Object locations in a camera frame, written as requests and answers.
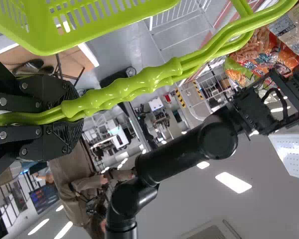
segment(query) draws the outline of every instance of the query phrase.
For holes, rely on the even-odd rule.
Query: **plastic package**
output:
[[[230,57],[227,57],[225,60],[224,71],[240,87],[246,87],[255,81],[255,75],[250,70],[241,66]]]
[[[267,27],[279,40],[299,55],[299,3]]]
[[[272,68],[276,68],[281,75],[288,77],[292,75],[293,68],[299,64],[299,56],[266,27],[257,29],[249,42],[229,57],[249,69],[257,77],[265,75]],[[239,82],[239,84],[249,85],[248,82]],[[267,78],[264,81],[264,87],[269,89],[277,86],[271,78]]]

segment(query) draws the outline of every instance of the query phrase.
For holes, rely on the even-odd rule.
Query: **lime green shopping basket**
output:
[[[0,32],[52,55],[167,10],[178,0],[0,0]]]

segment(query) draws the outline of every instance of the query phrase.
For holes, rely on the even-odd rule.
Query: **yellow black striped tape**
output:
[[[178,100],[179,100],[181,106],[183,106],[183,108],[186,108],[185,101],[184,101],[183,97],[180,95],[180,92],[179,92],[178,88],[176,88],[175,93],[178,97]]]
[[[196,88],[196,91],[197,91],[197,93],[198,93],[198,96],[200,97],[201,100],[203,100],[204,97],[202,96],[202,94],[201,94],[201,92],[200,92],[200,90],[199,90],[199,88],[198,88],[198,86],[197,86],[196,81],[193,81],[193,84],[194,84],[194,86],[195,86],[195,88]]]

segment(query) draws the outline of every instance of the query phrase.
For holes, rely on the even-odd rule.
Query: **black robotic arm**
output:
[[[284,119],[276,120],[264,104],[269,96],[259,98],[255,89],[271,77],[288,96],[298,113],[288,116],[287,102],[275,91],[283,106]],[[137,177],[118,186],[112,194],[107,212],[106,239],[136,239],[136,214],[156,198],[160,182],[201,161],[230,157],[238,146],[238,135],[247,136],[257,130],[269,135],[282,127],[299,124],[299,67],[286,79],[275,70],[248,88],[237,92],[228,104],[206,118],[204,123],[187,134],[136,159]]]

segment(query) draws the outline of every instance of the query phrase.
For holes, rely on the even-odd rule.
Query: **basket handle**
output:
[[[248,15],[245,0],[231,1],[239,12],[245,12],[244,17],[222,28],[201,50],[180,58],[172,58],[162,66],[144,68],[139,74],[128,79],[117,79],[103,89],[89,90],[81,98],[63,101],[61,108],[65,116],[71,118],[80,111],[91,116],[99,110],[111,109],[119,102],[131,101],[141,94],[151,93],[159,87],[172,85],[174,82],[186,78],[186,75],[183,74],[184,71],[189,70],[191,72],[197,66],[203,65],[216,56],[222,46],[232,37],[245,34],[275,21],[297,3],[297,0],[280,0],[270,8]],[[246,36],[243,37],[244,40],[247,40],[250,35],[246,34]],[[231,45],[229,50],[235,47],[238,46],[236,44]]]
[[[172,58],[162,66],[144,68],[133,77],[117,79],[102,89],[89,90],[81,98],[63,101],[61,106],[39,114],[7,113],[4,117],[1,115],[0,125],[5,125],[12,119],[14,122],[25,124],[46,124],[63,118],[75,121],[91,116],[97,111],[110,109],[119,102],[131,101],[136,96],[151,93],[159,87],[172,85],[191,76],[212,58],[243,47],[253,35],[253,30],[275,21],[289,11],[298,0],[280,0],[274,6],[254,14],[251,14],[246,0],[231,1],[242,18],[222,28],[202,49],[183,57]],[[228,42],[237,35],[240,35],[238,39]]]

